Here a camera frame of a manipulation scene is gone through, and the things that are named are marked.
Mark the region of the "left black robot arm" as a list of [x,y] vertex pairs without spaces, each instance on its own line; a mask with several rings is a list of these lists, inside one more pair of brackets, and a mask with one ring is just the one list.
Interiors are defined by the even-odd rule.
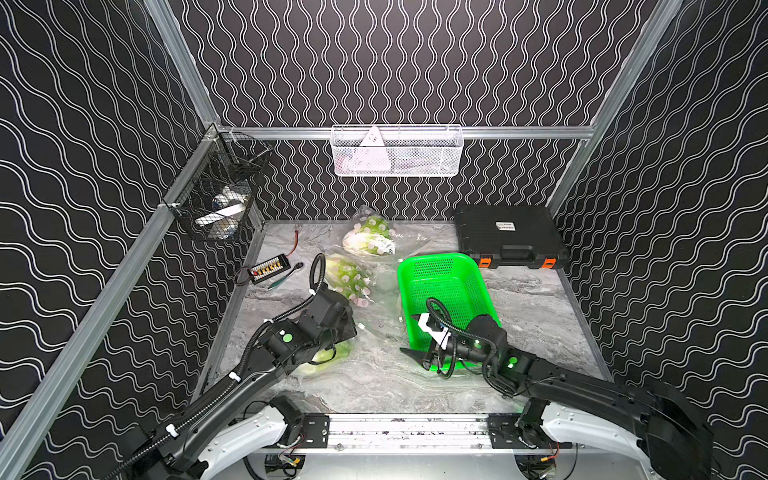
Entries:
[[241,359],[227,375],[181,413],[154,427],[130,457],[107,479],[204,479],[224,464],[211,458],[225,453],[223,433],[236,417],[259,402],[264,391],[304,364],[315,365],[320,352],[337,355],[337,345],[356,336],[349,300],[325,282],[326,257],[315,256],[310,296],[271,318],[254,332]]

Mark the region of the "pink triangle card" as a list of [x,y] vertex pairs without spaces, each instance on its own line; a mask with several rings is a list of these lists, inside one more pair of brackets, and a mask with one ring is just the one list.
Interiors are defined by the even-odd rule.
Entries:
[[392,162],[385,146],[381,130],[372,126],[354,150],[348,161],[348,169],[358,175],[389,172]]

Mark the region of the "white items in black basket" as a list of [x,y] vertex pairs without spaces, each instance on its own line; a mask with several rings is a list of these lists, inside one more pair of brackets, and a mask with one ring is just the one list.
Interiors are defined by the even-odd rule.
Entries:
[[251,196],[240,188],[224,186],[212,199],[212,211],[194,219],[209,239],[226,240],[238,229]]

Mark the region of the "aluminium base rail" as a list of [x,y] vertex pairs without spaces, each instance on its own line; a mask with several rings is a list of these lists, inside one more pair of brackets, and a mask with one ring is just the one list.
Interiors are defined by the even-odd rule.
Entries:
[[547,453],[595,447],[640,457],[638,437],[597,416],[558,404],[533,414],[308,414],[298,428],[300,451],[337,453]]

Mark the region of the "far bagged chinese cabbage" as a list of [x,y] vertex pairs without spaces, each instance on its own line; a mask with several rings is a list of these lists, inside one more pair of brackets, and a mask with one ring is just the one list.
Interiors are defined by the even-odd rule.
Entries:
[[350,228],[341,239],[342,249],[358,257],[402,258],[430,243],[423,232],[403,229],[368,205],[353,214]]

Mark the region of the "middle bagged chinese cabbage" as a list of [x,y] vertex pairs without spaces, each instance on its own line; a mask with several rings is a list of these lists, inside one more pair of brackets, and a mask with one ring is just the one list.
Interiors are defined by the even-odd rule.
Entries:
[[396,272],[388,261],[341,253],[326,255],[325,281],[356,308],[390,304],[398,297]]

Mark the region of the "black tool case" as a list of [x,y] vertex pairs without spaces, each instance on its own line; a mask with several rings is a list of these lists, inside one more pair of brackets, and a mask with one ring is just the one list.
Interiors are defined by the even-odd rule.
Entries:
[[463,205],[454,214],[459,251],[480,268],[562,269],[567,247],[549,210],[535,205]]

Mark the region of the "zip-top bag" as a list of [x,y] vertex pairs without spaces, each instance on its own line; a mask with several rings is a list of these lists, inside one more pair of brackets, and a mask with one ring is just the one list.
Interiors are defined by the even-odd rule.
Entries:
[[406,380],[430,379],[414,360],[400,352],[408,345],[406,325],[399,308],[374,305],[354,310],[357,335],[344,342],[352,347],[350,356],[325,372],[299,377],[294,372],[285,380],[291,390],[329,389],[333,386],[390,386]]

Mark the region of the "bagged chinese cabbage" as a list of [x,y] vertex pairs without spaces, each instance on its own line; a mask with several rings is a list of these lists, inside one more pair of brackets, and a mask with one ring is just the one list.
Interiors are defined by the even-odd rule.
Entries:
[[342,249],[358,257],[402,258],[430,243],[423,232],[403,229],[368,205],[353,214],[350,228],[341,239]]
[[341,253],[326,255],[325,281],[356,308],[390,304],[398,297],[396,272],[388,261]]

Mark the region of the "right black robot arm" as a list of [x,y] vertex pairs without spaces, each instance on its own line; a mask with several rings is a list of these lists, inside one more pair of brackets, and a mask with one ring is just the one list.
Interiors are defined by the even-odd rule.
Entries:
[[514,430],[528,445],[557,444],[544,427],[555,405],[606,421],[629,434],[650,467],[664,479],[708,479],[713,466],[713,432],[701,411],[677,388],[653,381],[646,387],[600,380],[560,367],[509,344],[506,331],[488,314],[457,327],[447,307],[430,297],[409,321],[429,338],[421,352],[406,355],[423,369],[450,378],[458,365],[472,364],[497,393],[527,403]]

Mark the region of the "green plastic basket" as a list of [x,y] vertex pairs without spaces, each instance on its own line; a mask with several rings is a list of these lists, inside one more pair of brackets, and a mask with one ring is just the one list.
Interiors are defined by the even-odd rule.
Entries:
[[462,253],[413,256],[397,269],[403,318],[409,347],[425,352],[432,337],[418,326],[427,311],[426,300],[435,298],[448,309],[453,324],[465,328],[477,316],[500,320],[476,262]]

